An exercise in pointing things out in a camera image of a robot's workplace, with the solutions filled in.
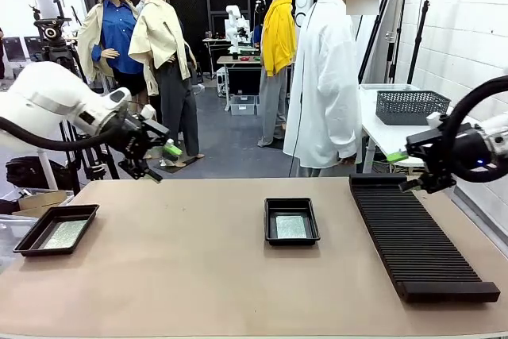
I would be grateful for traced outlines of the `white side table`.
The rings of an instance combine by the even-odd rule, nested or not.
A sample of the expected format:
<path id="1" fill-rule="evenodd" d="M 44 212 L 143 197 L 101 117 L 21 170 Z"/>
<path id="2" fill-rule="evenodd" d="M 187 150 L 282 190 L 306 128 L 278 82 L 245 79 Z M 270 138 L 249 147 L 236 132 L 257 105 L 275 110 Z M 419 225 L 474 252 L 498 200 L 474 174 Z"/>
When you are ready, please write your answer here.
<path id="1" fill-rule="evenodd" d="M 375 115 L 377 92 L 360 88 L 363 132 L 364 136 L 368 137 L 363 157 L 363 173 L 371 173 L 377 148 L 385 156 L 403 150 L 408 136 L 430 129 L 428 125 L 385 125 Z"/>

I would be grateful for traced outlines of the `grey woven plastic basket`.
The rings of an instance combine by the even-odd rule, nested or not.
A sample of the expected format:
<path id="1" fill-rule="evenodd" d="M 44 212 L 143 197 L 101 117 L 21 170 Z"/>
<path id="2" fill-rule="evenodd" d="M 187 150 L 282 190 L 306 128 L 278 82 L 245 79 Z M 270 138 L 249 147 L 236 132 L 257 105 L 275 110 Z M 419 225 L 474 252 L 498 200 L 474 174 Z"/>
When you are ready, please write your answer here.
<path id="1" fill-rule="evenodd" d="M 375 114 L 385 125 L 427 125 L 430 114 L 445 114 L 449 104 L 434 91 L 378 91 Z"/>

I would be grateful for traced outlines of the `person in white coat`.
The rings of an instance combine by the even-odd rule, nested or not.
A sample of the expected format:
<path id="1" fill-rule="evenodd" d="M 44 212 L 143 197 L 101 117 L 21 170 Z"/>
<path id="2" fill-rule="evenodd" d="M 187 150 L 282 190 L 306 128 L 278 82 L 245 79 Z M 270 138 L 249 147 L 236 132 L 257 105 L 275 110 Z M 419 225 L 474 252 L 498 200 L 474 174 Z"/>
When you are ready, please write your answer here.
<path id="1" fill-rule="evenodd" d="M 283 153 L 291 174 L 341 177 L 356 172 L 337 153 L 341 120 L 360 117 L 360 85 L 352 16 L 374 13 L 379 0 L 316 0 L 298 37 Z"/>

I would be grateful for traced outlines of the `mannequin in yellow hoodie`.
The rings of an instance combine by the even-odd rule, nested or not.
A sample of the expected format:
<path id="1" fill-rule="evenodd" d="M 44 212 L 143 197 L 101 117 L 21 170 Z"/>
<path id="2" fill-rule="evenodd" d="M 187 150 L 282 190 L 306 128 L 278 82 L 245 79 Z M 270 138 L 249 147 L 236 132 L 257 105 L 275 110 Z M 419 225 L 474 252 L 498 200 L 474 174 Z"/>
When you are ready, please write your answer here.
<path id="1" fill-rule="evenodd" d="M 293 0 L 272 0 L 264 18 L 260 44 L 261 148 L 285 135 L 287 68 L 296 52 Z"/>

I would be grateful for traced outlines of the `brown top background table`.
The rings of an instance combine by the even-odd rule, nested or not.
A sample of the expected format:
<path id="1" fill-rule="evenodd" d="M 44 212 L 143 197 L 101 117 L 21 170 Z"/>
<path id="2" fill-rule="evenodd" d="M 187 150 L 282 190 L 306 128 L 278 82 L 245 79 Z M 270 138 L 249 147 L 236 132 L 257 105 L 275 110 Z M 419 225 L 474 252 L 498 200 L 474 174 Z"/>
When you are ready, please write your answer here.
<path id="1" fill-rule="evenodd" d="M 225 96 L 225 111 L 231 110 L 232 98 L 259 100 L 261 64 L 258 56 L 221 56 L 217 60 L 217 92 Z"/>

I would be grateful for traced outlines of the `clear plastic box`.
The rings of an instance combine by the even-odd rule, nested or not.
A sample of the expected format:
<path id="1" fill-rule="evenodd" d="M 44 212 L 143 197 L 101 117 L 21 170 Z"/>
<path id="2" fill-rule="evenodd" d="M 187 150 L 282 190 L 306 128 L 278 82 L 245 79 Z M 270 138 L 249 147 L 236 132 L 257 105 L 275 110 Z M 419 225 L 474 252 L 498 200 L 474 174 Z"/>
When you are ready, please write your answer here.
<path id="1" fill-rule="evenodd" d="M 363 83 L 360 88 L 366 91 L 419 91 L 417 87 L 405 83 Z"/>

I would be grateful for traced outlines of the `brown cardboard box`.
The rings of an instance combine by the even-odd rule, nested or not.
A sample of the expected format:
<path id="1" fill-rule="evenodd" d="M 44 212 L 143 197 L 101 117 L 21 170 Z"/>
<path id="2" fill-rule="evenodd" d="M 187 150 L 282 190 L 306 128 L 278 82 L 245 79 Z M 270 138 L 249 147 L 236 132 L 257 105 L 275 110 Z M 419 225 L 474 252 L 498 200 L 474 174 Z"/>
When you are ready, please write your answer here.
<path id="1" fill-rule="evenodd" d="M 13 212 L 13 215 L 40 218 L 50 208 L 59 206 L 66 199 L 65 191 L 49 191 L 25 196 L 17 200 L 19 211 Z"/>

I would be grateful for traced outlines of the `person's right forearm white sleeve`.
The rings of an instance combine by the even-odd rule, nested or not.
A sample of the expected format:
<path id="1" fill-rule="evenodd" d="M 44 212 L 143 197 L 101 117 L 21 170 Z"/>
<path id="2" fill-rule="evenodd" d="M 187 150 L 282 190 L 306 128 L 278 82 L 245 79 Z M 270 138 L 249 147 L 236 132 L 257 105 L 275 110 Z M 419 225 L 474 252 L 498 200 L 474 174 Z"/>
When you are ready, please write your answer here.
<path id="1" fill-rule="evenodd" d="M 337 144 L 337 153 L 341 160 L 356 160 L 360 156 L 362 141 L 362 123 L 360 117 L 348 117 L 341 120 Z"/>

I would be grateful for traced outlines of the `black slotted PCB rack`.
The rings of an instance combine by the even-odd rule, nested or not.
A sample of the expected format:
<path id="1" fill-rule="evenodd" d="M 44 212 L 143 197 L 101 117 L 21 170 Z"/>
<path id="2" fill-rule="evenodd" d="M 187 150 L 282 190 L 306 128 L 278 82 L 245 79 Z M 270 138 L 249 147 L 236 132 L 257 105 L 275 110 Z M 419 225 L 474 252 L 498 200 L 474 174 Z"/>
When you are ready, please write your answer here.
<path id="1" fill-rule="evenodd" d="M 352 197 L 392 285 L 406 303 L 494 303 L 482 280 L 412 191 L 404 175 L 354 174 Z"/>

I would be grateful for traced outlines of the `mannequin in blue shirt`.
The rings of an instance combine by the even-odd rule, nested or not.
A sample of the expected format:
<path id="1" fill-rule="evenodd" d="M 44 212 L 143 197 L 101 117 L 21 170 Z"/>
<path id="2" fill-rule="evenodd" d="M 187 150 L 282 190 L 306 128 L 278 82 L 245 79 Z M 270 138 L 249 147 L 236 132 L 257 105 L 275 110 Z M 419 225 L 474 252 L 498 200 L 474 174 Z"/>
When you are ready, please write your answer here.
<path id="1" fill-rule="evenodd" d="M 78 31 L 77 52 L 87 80 L 99 74 L 113 78 L 141 110 L 149 103 L 144 65 L 129 57 L 136 23 L 137 12 L 126 0 L 98 0 Z"/>

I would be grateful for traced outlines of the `black bag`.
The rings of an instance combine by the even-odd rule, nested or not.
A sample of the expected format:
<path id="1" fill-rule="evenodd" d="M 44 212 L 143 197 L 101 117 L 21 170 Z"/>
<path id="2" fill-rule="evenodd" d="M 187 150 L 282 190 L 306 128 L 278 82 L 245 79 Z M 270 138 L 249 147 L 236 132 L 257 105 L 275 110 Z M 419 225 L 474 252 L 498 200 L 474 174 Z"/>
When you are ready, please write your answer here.
<path id="1" fill-rule="evenodd" d="M 57 162 L 49 161 L 58 190 L 72 189 L 71 172 Z M 6 180 L 16 187 L 48 189 L 44 170 L 38 156 L 13 158 L 6 163 Z"/>

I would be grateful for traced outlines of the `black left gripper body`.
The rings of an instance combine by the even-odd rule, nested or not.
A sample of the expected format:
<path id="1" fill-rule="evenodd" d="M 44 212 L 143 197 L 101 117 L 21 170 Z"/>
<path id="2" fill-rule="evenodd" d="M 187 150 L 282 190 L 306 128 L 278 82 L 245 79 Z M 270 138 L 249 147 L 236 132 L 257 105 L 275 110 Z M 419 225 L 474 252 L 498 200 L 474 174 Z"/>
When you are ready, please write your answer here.
<path id="1" fill-rule="evenodd" d="M 153 147 L 157 123 L 133 114 L 113 116 L 113 149 L 129 160 L 143 160 Z"/>

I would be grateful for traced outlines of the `mannequin in cream jacket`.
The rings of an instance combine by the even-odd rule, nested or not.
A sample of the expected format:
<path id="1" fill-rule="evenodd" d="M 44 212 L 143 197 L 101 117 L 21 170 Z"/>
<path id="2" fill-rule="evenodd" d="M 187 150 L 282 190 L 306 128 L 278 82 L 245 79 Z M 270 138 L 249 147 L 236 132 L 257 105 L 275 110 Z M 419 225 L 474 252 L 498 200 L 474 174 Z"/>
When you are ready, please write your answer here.
<path id="1" fill-rule="evenodd" d="M 190 65 L 196 60 L 185 41 L 175 8 L 167 0 L 144 0 L 128 55 L 144 65 L 148 95 L 160 104 L 161 124 L 177 143 L 179 134 L 188 158 L 201 159 L 197 106 Z"/>

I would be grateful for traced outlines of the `clear storage bin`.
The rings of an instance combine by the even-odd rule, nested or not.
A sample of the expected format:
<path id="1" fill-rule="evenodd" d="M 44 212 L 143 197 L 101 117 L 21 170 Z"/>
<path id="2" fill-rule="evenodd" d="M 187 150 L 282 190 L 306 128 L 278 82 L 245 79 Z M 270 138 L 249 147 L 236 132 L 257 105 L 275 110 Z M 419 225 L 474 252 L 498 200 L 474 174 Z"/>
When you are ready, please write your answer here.
<path id="1" fill-rule="evenodd" d="M 229 105 L 232 116 L 251 116 L 256 112 L 256 96 L 232 95 Z"/>

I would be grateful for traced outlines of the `black studio stand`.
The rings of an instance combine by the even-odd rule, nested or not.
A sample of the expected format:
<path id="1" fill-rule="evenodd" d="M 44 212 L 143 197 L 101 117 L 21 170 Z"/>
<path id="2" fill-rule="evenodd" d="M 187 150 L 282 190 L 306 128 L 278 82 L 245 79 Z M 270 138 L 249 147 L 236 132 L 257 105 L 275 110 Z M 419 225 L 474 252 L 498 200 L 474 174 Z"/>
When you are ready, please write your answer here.
<path id="1" fill-rule="evenodd" d="M 373 22 L 368 35 L 368 40 L 363 50 L 362 60 L 360 61 L 360 67 L 358 71 L 358 81 L 360 84 L 364 82 L 365 75 L 368 72 L 371 58 L 374 56 L 376 41 L 379 39 L 381 25 L 383 20 L 386 18 L 388 6 L 391 0 L 380 0 L 379 1 L 379 12 L 377 15 L 372 15 Z M 394 83 L 397 55 L 400 45 L 400 39 L 402 34 L 402 19 L 404 14 L 406 0 L 395 0 L 396 7 L 394 9 L 394 19 L 392 29 L 387 30 L 384 35 L 384 39 L 387 42 L 387 55 L 385 62 L 385 69 L 383 75 L 384 83 Z"/>

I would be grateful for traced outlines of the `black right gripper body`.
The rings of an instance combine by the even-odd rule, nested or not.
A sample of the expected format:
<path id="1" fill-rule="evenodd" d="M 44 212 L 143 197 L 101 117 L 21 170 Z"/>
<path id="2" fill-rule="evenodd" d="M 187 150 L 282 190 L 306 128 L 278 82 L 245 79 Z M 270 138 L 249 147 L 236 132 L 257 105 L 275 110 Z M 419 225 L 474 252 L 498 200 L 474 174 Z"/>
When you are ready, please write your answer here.
<path id="1" fill-rule="evenodd" d="M 453 175 L 456 170 L 453 164 L 459 164 L 468 171 L 481 168 L 487 164 L 487 146 L 479 130 L 473 128 L 460 128 L 448 158 L 442 153 L 442 129 L 431 129 L 432 140 L 428 147 L 426 168 L 431 172 L 438 170 Z"/>

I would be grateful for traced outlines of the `black light stand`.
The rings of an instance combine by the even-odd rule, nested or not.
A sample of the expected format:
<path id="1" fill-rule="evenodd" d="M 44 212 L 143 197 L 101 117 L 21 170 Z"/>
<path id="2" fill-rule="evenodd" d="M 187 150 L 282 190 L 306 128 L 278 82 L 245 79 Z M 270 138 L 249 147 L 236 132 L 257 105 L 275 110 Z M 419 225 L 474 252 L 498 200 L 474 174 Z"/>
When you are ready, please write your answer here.
<path id="1" fill-rule="evenodd" d="M 406 81 L 408 84 L 411 84 L 413 82 L 416 63 L 418 60 L 418 53 L 419 53 L 421 41 L 422 41 L 422 34 L 423 34 L 424 27 L 425 27 L 425 19 L 426 19 L 427 13 L 429 11 L 429 7 L 430 7 L 430 0 L 423 0 L 422 7 L 421 7 L 421 14 L 418 19 L 418 29 L 417 29 L 417 34 L 416 34 L 415 41 L 414 41 L 414 49 L 413 49 L 413 53 L 411 56 L 410 67 L 409 67 L 407 81 Z"/>

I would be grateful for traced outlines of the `green printed circuit board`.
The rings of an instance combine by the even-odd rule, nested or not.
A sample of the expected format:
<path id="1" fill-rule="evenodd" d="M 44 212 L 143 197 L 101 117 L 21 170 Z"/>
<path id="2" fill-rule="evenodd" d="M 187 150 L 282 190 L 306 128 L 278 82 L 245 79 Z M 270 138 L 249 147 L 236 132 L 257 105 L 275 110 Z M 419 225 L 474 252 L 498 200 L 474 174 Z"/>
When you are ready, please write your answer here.
<path id="1" fill-rule="evenodd" d="M 279 215 L 275 218 L 278 239 L 300 240 L 308 237 L 307 221 L 299 215 Z"/>
<path id="2" fill-rule="evenodd" d="M 70 248 L 76 242 L 85 224 L 85 220 L 57 222 L 40 248 Z"/>

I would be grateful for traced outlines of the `black ESD tray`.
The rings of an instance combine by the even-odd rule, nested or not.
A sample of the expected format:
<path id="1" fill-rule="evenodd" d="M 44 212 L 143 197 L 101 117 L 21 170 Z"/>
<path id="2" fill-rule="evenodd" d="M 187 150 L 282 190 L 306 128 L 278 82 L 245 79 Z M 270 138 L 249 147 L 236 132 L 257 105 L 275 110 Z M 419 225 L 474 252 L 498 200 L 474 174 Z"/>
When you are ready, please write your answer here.
<path id="1" fill-rule="evenodd" d="M 13 249 L 16 254 L 29 256 L 59 256 L 72 254 L 96 217 L 98 204 L 56 206 L 50 208 Z M 86 224 L 70 248 L 40 248 L 57 222 L 85 220 Z"/>
<path id="2" fill-rule="evenodd" d="M 279 215 L 299 215 L 307 221 L 306 239 L 278 239 L 275 218 Z M 266 198 L 264 202 L 264 236 L 271 246 L 314 246 L 321 239 L 310 198 Z"/>

